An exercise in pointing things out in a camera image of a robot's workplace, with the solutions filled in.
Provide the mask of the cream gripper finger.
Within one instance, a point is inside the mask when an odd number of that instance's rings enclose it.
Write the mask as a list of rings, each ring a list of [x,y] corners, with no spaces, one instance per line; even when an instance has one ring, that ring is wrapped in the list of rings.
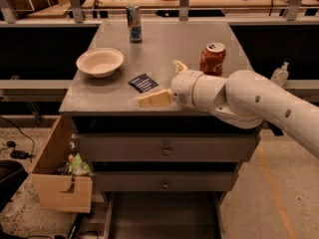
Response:
[[[187,70],[187,65],[185,65],[182,61],[180,60],[173,60],[172,61],[174,65],[174,70],[177,74],[181,73],[182,71]]]
[[[142,107],[166,107],[173,102],[170,90],[160,90],[149,92],[137,97],[137,104]]]

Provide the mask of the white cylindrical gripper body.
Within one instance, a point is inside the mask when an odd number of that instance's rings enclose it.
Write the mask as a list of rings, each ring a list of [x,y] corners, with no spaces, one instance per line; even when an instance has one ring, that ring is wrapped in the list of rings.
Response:
[[[185,108],[193,109],[193,88],[197,80],[203,75],[202,71],[183,70],[170,83],[170,90],[174,101]]]

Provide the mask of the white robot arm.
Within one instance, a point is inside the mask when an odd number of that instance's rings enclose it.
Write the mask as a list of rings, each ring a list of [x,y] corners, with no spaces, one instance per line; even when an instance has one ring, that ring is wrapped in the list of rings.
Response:
[[[136,100],[138,106],[165,107],[176,103],[209,112],[239,128],[253,128],[266,120],[319,158],[318,107],[251,70],[239,70],[223,78],[190,70],[180,61],[174,65],[170,87],[141,94]]]

